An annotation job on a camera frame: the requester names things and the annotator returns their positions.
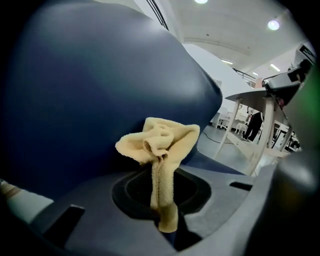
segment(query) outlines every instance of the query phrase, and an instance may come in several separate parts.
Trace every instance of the white wall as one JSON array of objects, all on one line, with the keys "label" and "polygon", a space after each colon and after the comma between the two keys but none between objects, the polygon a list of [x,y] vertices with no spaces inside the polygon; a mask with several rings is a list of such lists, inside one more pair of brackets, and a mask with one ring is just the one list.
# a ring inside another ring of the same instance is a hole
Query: white wall
[{"label": "white wall", "polygon": [[221,107],[225,107],[232,112],[235,106],[233,101],[225,99],[230,95],[250,92],[254,90],[237,74],[230,66],[223,63],[212,53],[194,45],[182,44],[186,51],[195,59],[196,62],[213,78],[222,81],[221,91],[223,101]]},{"label": "white wall", "polygon": [[[156,14],[146,0],[133,0],[142,12],[151,19],[159,22]],[[181,42],[183,41],[182,30],[176,20],[175,14],[168,0],[155,0],[160,12],[169,28],[169,31]]]},{"label": "white wall", "polygon": [[131,9],[134,9],[140,13],[142,13],[142,10],[139,8],[139,6],[135,3],[134,0],[94,0],[100,3],[107,3],[107,4],[119,4],[123,6],[128,6]]}]

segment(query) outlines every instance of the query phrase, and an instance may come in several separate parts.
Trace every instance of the yellow towel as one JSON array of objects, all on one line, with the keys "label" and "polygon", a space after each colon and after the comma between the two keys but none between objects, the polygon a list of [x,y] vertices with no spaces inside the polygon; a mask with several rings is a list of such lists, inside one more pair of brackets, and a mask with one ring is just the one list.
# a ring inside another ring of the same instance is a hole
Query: yellow towel
[{"label": "yellow towel", "polygon": [[198,125],[183,125],[161,118],[145,119],[142,132],[123,136],[116,150],[138,161],[152,163],[150,207],[160,214],[158,229],[171,233],[178,228],[178,209],[174,203],[174,171],[197,142]]}]

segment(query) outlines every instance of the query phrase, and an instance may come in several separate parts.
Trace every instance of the floor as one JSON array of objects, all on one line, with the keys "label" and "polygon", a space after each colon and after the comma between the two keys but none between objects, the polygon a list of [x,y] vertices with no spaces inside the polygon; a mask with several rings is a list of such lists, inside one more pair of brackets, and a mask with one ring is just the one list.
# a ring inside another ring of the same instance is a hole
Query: floor
[{"label": "floor", "polygon": [[[208,125],[204,129],[204,133],[201,133],[199,137],[199,141],[197,144],[198,150],[207,157],[213,158],[216,151],[218,150],[219,142],[222,140],[225,131],[225,129],[216,129]],[[248,160],[236,148],[235,145],[231,144],[228,140],[226,141],[226,143],[227,144],[222,147],[216,160],[228,167],[231,167],[243,173],[248,165]],[[258,136],[253,143],[258,143]],[[262,166],[269,165],[274,162],[274,157],[264,155],[261,158],[259,165],[253,175],[258,175]],[[49,198],[30,193],[25,190],[21,190],[19,193],[15,194],[7,200],[7,203],[12,212],[27,223],[30,223],[39,212],[41,212],[52,202],[53,201]]]},{"label": "floor", "polygon": [[[225,132],[225,129],[216,129],[211,125],[208,125],[199,137],[199,141],[197,144],[198,150],[207,157],[213,158],[218,150],[219,143],[222,140]],[[241,138],[241,134],[238,135],[233,130],[232,133],[235,134],[238,138]],[[258,144],[258,141],[259,136],[257,135],[252,143]],[[228,139],[226,140],[226,143],[223,145],[220,153],[215,160],[241,173],[245,171],[247,165],[249,164],[247,158]],[[257,176],[261,167],[270,165],[272,163],[275,163],[276,161],[276,157],[263,155],[253,175]]]}]

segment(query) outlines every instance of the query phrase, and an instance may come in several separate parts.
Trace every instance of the gray plastic panel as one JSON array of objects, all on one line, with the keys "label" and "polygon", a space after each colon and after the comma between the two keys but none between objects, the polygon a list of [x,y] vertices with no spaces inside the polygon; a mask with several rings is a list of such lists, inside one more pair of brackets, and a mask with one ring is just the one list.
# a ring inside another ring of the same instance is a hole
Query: gray plastic panel
[{"label": "gray plastic panel", "polygon": [[[182,255],[240,255],[266,199],[273,166],[257,178],[180,166],[207,181],[212,197],[197,213],[185,216],[190,231],[203,240]],[[113,202],[112,187],[132,172],[113,173],[79,185],[42,211],[32,226],[44,233],[70,206],[85,208],[65,248],[82,255],[172,255],[176,250],[150,220],[125,215]],[[230,187],[237,181],[253,184],[250,192]]]}]

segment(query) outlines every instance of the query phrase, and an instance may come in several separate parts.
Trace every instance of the blue padded surface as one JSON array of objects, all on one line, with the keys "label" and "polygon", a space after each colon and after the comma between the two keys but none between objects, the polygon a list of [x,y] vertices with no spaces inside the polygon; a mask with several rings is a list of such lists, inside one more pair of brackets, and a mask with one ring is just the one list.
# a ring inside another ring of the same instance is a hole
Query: blue padded surface
[{"label": "blue padded surface", "polygon": [[195,167],[195,168],[200,168],[204,170],[210,170],[214,172],[219,172],[219,173],[225,173],[225,174],[239,174],[242,175],[241,172],[232,169],[226,165],[223,165],[222,163],[219,163],[204,154],[200,153],[197,151],[192,158],[185,163],[186,166],[190,167]]},{"label": "blue padded surface", "polygon": [[115,143],[147,117],[203,130],[222,103],[214,81],[157,21],[85,0],[34,14],[3,95],[2,178],[52,199],[125,169]]}]

